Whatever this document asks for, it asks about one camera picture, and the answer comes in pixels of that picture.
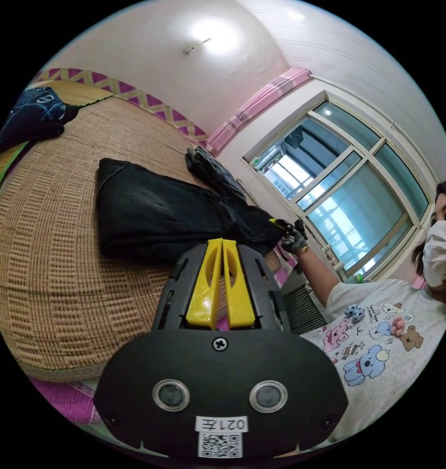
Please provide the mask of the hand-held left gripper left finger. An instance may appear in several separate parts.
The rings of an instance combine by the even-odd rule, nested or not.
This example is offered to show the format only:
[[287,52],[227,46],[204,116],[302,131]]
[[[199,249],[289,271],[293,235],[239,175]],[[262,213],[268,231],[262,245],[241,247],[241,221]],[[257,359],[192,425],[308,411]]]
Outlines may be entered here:
[[203,260],[186,313],[186,321],[191,327],[216,328],[222,247],[222,238],[211,239],[206,244]]

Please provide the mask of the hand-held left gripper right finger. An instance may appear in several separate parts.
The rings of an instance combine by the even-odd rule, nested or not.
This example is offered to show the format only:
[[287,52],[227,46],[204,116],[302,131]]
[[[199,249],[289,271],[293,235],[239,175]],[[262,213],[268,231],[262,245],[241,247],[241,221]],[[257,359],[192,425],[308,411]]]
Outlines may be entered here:
[[233,240],[224,239],[222,249],[228,326],[252,327],[255,323],[255,313],[237,244]]

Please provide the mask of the person's right hand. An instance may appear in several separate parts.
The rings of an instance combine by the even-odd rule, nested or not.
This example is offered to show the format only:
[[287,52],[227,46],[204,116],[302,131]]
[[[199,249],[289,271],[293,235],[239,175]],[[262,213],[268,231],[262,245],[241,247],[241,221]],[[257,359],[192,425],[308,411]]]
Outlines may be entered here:
[[289,224],[287,234],[282,238],[281,247],[284,251],[295,256],[305,253],[309,249],[304,222],[298,218],[294,224]]

